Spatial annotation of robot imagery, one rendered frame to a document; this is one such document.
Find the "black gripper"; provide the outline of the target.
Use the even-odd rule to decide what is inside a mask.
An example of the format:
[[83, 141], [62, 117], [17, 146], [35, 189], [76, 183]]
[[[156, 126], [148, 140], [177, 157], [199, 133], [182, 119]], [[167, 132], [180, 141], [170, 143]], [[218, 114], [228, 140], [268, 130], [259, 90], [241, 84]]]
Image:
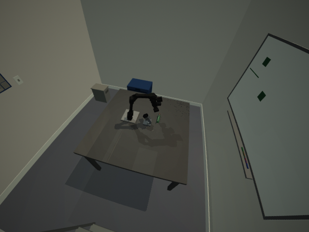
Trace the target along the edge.
[[[151, 101], [151, 103], [152, 103], [152, 101]], [[156, 104], [157, 104], [157, 103], [155, 103], [155, 104], [152, 103], [152, 106], [153, 106], [153, 108], [154, 108], [154, 109], [153, 109], [154, 112], [158, 112], [158, 111], [159, 111], [159, 109], [158, 109], [158, 107], [156, 106]]]

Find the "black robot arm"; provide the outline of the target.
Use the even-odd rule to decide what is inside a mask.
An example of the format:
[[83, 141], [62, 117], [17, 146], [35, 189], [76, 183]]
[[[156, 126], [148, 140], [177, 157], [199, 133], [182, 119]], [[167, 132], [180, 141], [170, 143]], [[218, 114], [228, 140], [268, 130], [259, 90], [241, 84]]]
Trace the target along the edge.
[[162, 97], [157, 97], [157, 95], [155, 95], [155, 93], [149, 93], [149, 94], [133, 94], [132, 96], [129, 97], [129, 111], [127, 112], [127, 120], [132, 120], [132, 116], [133, 116], [133, 103], [137, 98], [149, 98], [150, 101], [152, 101], [153, 104], [157, 103], [156, 106], [161, 106], [161, 102], [162, 102]]

